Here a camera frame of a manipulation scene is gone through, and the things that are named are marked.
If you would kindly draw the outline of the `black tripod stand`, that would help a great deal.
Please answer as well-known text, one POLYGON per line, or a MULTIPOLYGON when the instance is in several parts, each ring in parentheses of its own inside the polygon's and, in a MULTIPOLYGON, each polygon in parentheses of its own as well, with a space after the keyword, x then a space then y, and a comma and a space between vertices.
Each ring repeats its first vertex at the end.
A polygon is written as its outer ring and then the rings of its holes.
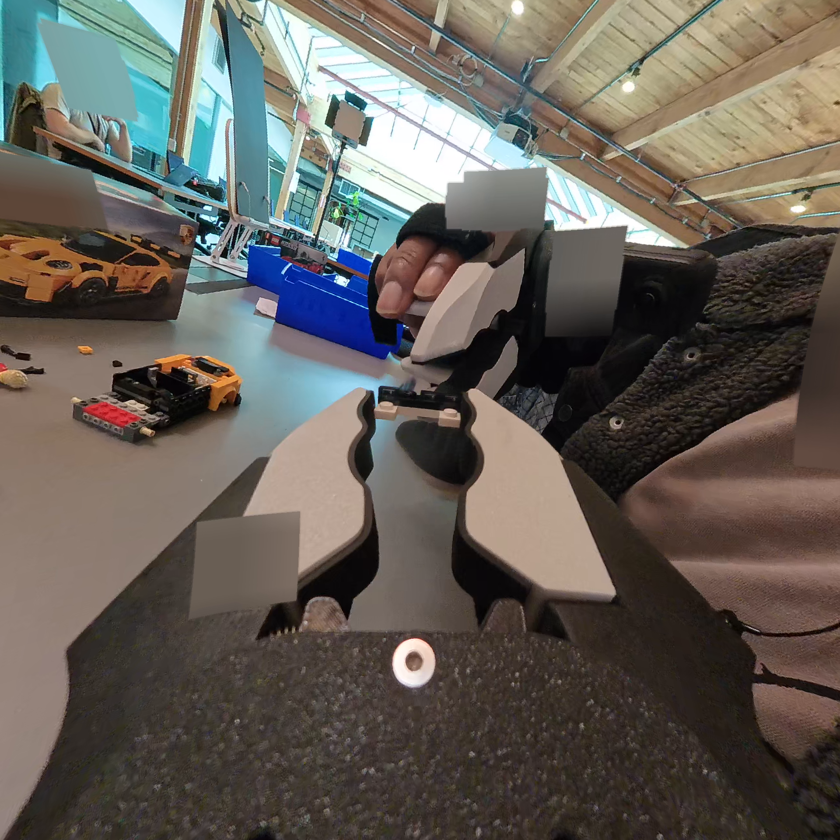
POLYGON ((313 233, 319 241, 324 215, 346 149, 365 146, 370 138, 372 116, 366 115, 367 101, 352 91, 343 98, 314 97, 310 102, 310 129, 327 150, 327 170, 318 208, 313 221, 313 233))

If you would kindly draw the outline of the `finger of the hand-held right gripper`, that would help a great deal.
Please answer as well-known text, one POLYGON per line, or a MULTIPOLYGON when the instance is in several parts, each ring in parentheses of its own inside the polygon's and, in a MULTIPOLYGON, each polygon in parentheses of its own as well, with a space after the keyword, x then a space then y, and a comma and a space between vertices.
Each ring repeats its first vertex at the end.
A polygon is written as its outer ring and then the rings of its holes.
POLYGON ((519 347, 515 338, 476 338, 454 361, 417 363, 401 361, 402 369, 441 393, 457 395, 477 389, 496 399, 510 386, 518 367, 519 347))
POLYGON ((431 363, 466 350, 496 315, 518 303, 525 271, 522 248, 499 266, 467 262, 433 301, 416 336, 411 362, 431 363))

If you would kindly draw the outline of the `dark fleece jacket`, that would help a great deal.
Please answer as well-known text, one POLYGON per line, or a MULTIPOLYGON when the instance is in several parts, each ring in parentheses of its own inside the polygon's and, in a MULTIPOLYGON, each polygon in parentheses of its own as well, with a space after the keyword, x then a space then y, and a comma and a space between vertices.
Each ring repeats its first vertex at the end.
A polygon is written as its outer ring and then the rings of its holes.
POLYGON ((573 370, 542 434, 612 499, 802 382, 837 228, 760 225, 700 245, 717 274, 700 319, 573 370))

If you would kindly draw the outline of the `blue storage bin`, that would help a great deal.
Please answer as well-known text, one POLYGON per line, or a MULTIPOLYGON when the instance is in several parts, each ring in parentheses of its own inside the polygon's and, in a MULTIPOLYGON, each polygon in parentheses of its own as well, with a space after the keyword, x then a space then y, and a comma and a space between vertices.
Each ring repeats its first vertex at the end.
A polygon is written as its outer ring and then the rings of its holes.
POLYGON ((279 295, 287 281, 297 278, 298 266, 284 256, 282 247, 251 245, 248 248, 247 281, 250 285, 279 295))
POLYGON ((394 340, 375 340, 368 309, 368 281, 319 275, 288 264, 277 277, 275 321, 350 350, 384 359, 401 347, 403 327, 394 340))

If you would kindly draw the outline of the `blue plaid shirt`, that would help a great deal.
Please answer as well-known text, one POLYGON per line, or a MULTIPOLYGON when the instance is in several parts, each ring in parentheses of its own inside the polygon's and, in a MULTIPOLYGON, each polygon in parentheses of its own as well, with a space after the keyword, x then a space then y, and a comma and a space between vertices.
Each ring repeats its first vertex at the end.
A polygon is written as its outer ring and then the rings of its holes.
POLYGON ((497 402, 539 434, 543 434, 553 419, 558 396, 557 393, 547 393, 538 385, 514 385, 497 402))

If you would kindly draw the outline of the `black plate with white studs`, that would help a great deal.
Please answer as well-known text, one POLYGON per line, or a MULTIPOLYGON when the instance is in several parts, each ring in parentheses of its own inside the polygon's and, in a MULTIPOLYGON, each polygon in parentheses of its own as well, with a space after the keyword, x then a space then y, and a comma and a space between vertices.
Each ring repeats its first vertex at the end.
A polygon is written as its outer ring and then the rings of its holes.
POLYGON ((395 421, 398 417, 434 423, 440 427, 460 428, 462 397, 437 391, 410 391, 382 385, 374 418, 395 421))

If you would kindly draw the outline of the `dark tape strip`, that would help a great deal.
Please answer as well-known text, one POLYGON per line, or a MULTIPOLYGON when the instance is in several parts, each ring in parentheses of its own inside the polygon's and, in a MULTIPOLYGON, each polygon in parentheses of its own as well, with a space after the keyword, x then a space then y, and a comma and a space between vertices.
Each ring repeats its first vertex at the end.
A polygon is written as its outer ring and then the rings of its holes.
POLYGON ((250 287, 251 284, 246 279, 236 276, 223 274, 219 277, 204 277, 191 273, 187 277, 185 291, 190 291, 197 295, 204 295, 221 291, 242 290, 250 287))

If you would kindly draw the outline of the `wooden office desk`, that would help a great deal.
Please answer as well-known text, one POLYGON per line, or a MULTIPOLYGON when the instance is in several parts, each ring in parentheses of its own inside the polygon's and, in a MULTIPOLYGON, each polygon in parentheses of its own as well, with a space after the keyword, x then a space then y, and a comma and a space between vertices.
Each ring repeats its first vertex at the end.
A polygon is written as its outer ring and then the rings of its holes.
POLYGON ((198 207, 208 210, 213 216, 218 215, 220 212, 228 212, 227 203, 215 201, 214 199, 197 193, 183 185, 174 185, 166 182, 157 175, 125 163, 119 158, 101 153, 98 150, 89 148, 72 140, 62 138, 59 135, 47 131, 46 129, 35 127, 34 133, 38 135, 38 137, 52 143, 64 151, 73 151, 73 153, 80 154, 89 161, 94 161, 107 167, 111 173, 117 172, 128 177, 132 182, 143 183, 164 200, 168 201, 172 199, 176 206, 180 206, 179 202, 193 203, 198 207))

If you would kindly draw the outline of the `office chair with jacket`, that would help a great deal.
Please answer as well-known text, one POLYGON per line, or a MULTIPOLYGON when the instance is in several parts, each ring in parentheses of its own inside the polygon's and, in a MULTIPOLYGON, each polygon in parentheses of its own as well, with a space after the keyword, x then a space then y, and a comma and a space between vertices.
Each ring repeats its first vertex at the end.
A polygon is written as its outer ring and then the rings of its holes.
POLYGON ((6 142, 27 151, 49 155, 47 140, 35 129, 46 130, 41 93, 25 81, 18 84, 6 128, 6 142))

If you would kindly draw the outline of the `black lego box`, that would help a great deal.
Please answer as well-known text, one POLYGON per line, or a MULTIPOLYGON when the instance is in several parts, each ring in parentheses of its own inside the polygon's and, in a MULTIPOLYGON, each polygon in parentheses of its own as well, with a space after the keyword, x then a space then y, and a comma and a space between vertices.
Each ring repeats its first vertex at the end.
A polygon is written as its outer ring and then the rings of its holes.
POLYGON ((323 275, 327 270, 329 255, 317 247, 284 237, 280 237, 278 247, 280 257, 291 264, 319 275, 323 275))

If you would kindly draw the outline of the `partly built lego car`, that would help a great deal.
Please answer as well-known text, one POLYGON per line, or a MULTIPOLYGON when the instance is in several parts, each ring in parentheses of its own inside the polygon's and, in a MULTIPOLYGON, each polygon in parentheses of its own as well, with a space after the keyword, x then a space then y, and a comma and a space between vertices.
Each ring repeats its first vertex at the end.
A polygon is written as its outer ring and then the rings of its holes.
POLYGON ((136 444, 221 406, 239 406, 243 379, 232 366, 205 355, 177 354, 118 371, 108 392, 74 397, 72 417, 136 444))

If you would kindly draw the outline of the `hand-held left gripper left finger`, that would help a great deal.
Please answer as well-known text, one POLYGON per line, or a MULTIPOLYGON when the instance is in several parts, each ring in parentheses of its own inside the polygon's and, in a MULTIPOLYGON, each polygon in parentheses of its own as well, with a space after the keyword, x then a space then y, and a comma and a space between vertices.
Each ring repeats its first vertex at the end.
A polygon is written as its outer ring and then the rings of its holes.
POLYGON ((272 452, 245 517, 297 513, 297 579, 309 585, 356 553, 377 565, 372 391, 355 388, 291 432, 272 452))

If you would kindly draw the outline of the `person's right hand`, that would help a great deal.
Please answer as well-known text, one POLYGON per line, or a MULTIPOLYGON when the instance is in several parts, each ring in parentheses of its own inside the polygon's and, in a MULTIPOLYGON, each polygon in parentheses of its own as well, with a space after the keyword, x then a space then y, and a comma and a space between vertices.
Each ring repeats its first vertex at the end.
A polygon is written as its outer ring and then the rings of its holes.
POLYGON ((433 301, 457 268, 486 250, 492 233, 446 228, 445 205, 421 206, 402 226, 395 243, 378 256, 368 279, 368 308, 377 341, 392 337, 396 324, 416 336, 423 318, 408 313, 416 301, 433 301))

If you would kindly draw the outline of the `black quilted cushion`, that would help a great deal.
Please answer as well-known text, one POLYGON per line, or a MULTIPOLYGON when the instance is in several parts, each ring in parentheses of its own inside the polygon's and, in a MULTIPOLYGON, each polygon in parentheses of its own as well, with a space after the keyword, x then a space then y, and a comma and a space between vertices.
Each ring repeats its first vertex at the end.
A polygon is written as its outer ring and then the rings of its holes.
POLYGON ((459 487, 474 479, 478 449, 465 430, 413 419, 398 425, 395 439, 414 465, 432 478, 459 487))

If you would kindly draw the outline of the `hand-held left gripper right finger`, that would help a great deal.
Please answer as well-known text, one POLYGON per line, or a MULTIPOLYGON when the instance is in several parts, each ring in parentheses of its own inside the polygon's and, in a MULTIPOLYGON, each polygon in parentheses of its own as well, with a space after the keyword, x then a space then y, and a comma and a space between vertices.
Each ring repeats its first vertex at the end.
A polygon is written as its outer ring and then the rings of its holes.
POLYGON ((478 454, 458 510, 468 545, 524 585, 534 604, 612 602, 616 588, 560 454, 477 389, 465 402, 478 454))

